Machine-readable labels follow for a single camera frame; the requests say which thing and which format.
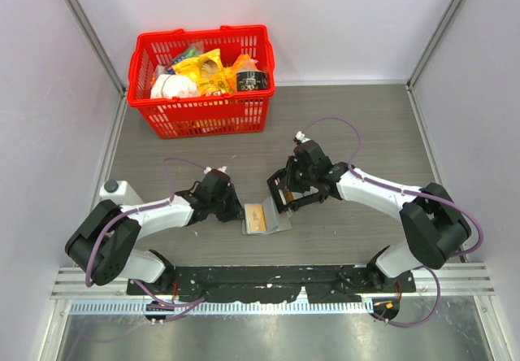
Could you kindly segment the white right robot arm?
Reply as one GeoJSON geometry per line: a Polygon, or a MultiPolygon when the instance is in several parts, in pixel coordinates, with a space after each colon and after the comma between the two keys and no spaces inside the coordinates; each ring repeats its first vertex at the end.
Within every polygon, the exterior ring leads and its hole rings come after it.
{"type": "Polygon", "coordinates": [[[373,177],[351,163],[333,163],[316,141],[297,143],[274,191],[280,212],[297,211],[328,198],[355,202],[400,221],[403,242],[387,246],[366,265],[366,280],[383,292],[416,267],[440,269],[471,235],[461,210],[443,186],[399,185],[373,177]]]}

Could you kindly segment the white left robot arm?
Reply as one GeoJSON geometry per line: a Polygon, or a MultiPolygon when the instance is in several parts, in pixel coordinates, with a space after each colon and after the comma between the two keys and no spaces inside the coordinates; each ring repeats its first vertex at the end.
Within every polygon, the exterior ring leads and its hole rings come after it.
{"type": "Polygon", "coordinates": [[[72,234],[64,251],[84,271],[88,287],[121,277],[154,294],[165,294],[176,281],[174,265],[155,250],[136,249],[136,242],[169,228],[200,223],[209,215],[222,223],[245,218],[230,176],[220,169],[206,169],[191,188],[156,202],[107,195],[72,234]]]}

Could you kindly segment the black card box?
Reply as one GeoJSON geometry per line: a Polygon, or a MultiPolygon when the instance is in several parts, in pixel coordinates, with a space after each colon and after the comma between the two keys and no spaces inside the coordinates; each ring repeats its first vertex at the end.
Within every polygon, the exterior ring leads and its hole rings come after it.
{"type": "Polygon", "coordinates": [[[303,194],[286,190],[284,188],[284,176],[285,168],[278,170],[267,180],[267,186],[279,213],[298,211],[300,208],[316,202],[323,203],[330,196],[330,194],[321,194],[313,187],[310,188],[310,192],[304,192],[303,194]],[[284,191],[292,192],[294,200],[286,203],[284,191]]]}

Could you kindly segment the grey leather card holder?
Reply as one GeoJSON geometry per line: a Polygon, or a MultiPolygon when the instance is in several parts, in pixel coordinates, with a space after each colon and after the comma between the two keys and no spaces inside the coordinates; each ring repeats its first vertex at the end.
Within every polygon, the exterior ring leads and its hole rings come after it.
{"type": "Polygon", "coordinates": [[[248,234],[245,231],[245,219],[242,220],[242,233],[244,235],[269,235],[272,233],[284,232],[293,228],[288,212],[279,213],[272,197],[266,198],[261,203],[246,204],[262,204],[264,217],[266,221],[266,231],[264,233],[248,234]]]}

